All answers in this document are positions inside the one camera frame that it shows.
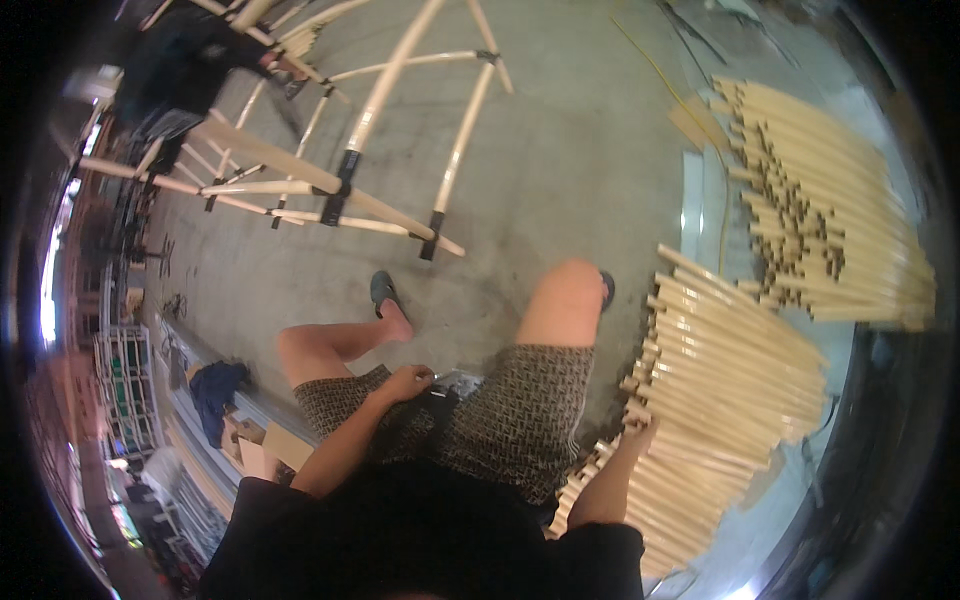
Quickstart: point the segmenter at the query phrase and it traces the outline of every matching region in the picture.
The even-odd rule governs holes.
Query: concrete floor
[[[325,75],[382,62],[419,5],[371,2],[330,25],[306,58]],[[168,277],[152,268],[148,300],[162,305],[185,295],[188,327],[250,365],[267,392],[293,401],[274,336],[293,324],[369,319],[376,270],[394,277],[417,336],[376,349],[354,363],[355,372],[380,362],[481,372],[510,342],[538,276],[582,256],[613,274],[617,294],[600,324],[580,434],[616,423],[618,372],[641,339],[642,301],[660,265],[656,245],[679,244],[682,150],[692,146],[666,119],[672,97],[610,22],[607,3],[486,0],[484,8],[516,95],[494,78],[454,187],[444,235],[467,249],[466,258],[438,251],[426,263],[411,239],[356,229],[273,230],[269,218],[221,205],[207,214],[202,202],[168,193],[151,238],[159,247],[162,231],[176,246]],[[620,20],[687,95],[679,42],[657,6],[631,3]],[[481,47],[466,5],[448,2],[415,54]],[[426,222],[478,69],[458,62],[405,71],[355,185]],[[328,103],[306,159],[335,171],[373,78],[345,82],[353,105]],[[234,73],[220,110],[235,119],[254,83]],[[319,95],[308,86],[297,99],[304,120]],[[296,146],[266,99],[247,129],[291,152]],[[194,146],[213,159],[202,142]],[[189,156],[182,160],[201,173]],[[262,179],[280,178],[268,171]],[[252,200],[276,204],[273,196]],[[288,207],[320,203],[300,197]],[[355,208],[347,214],[360,216]]]

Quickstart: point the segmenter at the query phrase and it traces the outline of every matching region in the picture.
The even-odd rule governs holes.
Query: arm
[[[635,431],[625,431],[610,460],[587,483],[566,518],[567,529],[587,523],[622,523],[627,514],[627,492],[636,459],[646,454],[657,433],[657,420]]]
[[[423,365],[398,369],[317,446],[290,487],[317,498],[333,492],[363,462],[373,433],[387,411],[427,389],[432,382],[432,371]]]

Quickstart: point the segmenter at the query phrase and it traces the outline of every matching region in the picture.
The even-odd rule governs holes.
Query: blue cloth
[[[247,376],[242,363],[224,361],[203,367],[190,380],[193,407],[200,415],[200,424],[211,447],[219,448],[224,435],[224,407],[233,403],[233,393]]]

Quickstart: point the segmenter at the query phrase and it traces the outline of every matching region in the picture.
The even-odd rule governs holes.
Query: window
[[[84,272],[84,291],[85,292],[100,291],[100,272],[99,271]]]
[[[84,315],[84,335],[93,335],[100,331],[100,315]]]

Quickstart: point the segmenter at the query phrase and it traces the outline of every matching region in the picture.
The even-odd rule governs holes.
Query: foot
[[[414,328],[400,306],[394,281],[386,271],[377,271],[370,280],[370,300],[376,316],[389,323],[391,339],[409,342],[414,337]]]
[[[613,276],[608,271],[601,271],[600,277],[603,279],[603,304],[600,306],[600,312],[605,313],[613,303],[613,293],[616,287],[613,285]]]
[[[400,307],[393,300],[387,298],[380,304],[380,314],[384,323],[388,324],[390,339],[397,342],[409,342],[414,339],[414,327],[407,321]]]
[[[303,90],[306,82],[307,79],[305,75],[303,76],[303,79],[294,79],[283,87],[283,97],[287,100],[293,100]]]

